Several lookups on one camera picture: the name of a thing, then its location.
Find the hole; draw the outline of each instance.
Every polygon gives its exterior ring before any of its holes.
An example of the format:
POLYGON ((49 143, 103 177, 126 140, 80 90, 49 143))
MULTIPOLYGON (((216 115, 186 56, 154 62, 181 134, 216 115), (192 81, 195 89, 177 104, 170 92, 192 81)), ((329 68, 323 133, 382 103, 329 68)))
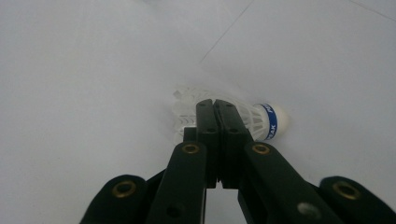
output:
POLYGON ((336 182, 332 185, 332 189, 334 189, 334 191, 339 195, 349 200, 357 200, 361 196, 361 192, 346 181, 336 182))
POLYGON ((317 207, 312 203, 299 203, 297 204, 297 209, 301 215, 310 220, 321 219, 321 213, 317 207))
POLYGON ((185 211, 185 207, 182 203, 174 203, 169 205, 166 209, 166 214, 169 217, 181 217, 185 211))
POLYGON ((126 198, 136 191, 136 184, 132 180, 125 180, 114 186, 112 193, 116 198, 126 198))
POLYGON ((265 145, 255 145, 253 146, 253 150, 262 155, 268 154, 271 151, 270 148, 265 145))
POLYGON ((125 193, 125 192, 128 192, 129 190, 131 190, 131 188, 132 188, 132 186, 129 185, 129 184, 122 184, 122 185, 119 185, 119 186, 117 187, 117 190, 118 190, 120 193, 125 193))
POLYGON ((199 151, 199 147, 194 144, 186 145, 182 148, 185 153, 193 154, 199 151))
POLYGON ((237 129, 229 129, 228 131, 230 131, 230 133, 238 133, 237 129))
POLYGON ((208 129, 206 129, 206 131, 209 132, 209 133, 215 133, 216 129, 208 128, 208 129))

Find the blue band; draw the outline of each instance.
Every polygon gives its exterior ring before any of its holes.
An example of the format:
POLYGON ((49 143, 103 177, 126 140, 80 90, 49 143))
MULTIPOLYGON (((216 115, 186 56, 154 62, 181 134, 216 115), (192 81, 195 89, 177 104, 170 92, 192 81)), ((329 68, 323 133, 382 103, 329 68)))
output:
POLYGON ((262 107, 264 107, 265 111, 267 111, 268 120, 270 123, 268 135, 265 138, 265 140, 269 140, 269 139, 275 137, 275 134, 276 134, 276 130, 277 130, 276 113, 275 113, 275 110, 270 105, 262 105, 262 107))

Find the metal rivet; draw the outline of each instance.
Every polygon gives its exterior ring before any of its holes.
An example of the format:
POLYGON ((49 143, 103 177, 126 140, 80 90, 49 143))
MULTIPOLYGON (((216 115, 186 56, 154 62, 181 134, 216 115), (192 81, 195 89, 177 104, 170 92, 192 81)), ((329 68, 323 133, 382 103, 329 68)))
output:
POLYGON ((182 148, 185 153, 194 154, 199 151, 199 147, 194 144, 188 144, 182 148))
POLYGON ((270 153, 270 148, 266 147, 265 145, 254 145, 253 146, 253 151, 262 154, 262 155, 266 155, 268 153, 270 153))
POLYGON ((332 189, 349 200, 357 200, 361 196, 361 192, 346 181, 338 181, 334 183, 332 185, 332 189))
POLYGON ((312 203, 299 203, 297 204, 297 210, 301 215, 310 220, 321 219, 320 210, 314 206, 312 203))
POLYGON ((112 193, 116 198, 126 198, 136 191, 136 184, 132 180, 125 180, 114 186, 112 193))

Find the white floor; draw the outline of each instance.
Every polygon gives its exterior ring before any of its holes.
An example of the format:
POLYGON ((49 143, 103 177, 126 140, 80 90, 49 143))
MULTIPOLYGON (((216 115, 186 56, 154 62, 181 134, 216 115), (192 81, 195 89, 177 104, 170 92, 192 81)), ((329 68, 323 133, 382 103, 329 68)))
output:
MULTIPOLYGON (((396 209, 396 2, 0 3, 2 223, 78 223, 111 178, 173 150, 177 83, 273 102, 272 141, 317 184, 343 175, 396 209)), ((206 223, 244 223, 209 190, 206 223)))

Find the shuttlecock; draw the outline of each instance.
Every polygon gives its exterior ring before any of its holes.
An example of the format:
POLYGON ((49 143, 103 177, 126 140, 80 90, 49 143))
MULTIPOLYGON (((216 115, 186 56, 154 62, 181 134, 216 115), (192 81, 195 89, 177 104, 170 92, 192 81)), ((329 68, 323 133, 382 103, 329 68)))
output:
POLYGON ((177 98, 172 111, 175 114, 175 144, 183 141, 184 128, 196 126, 195 106, 199 102, 211 99, 227 101, 235 105, 246 128, 255 141, 270 140, 280 136, 289 125, 289 116, 278 105, 250 105, 230 96, 215 94, 199 88, 177 86, 174 93, 177 98))

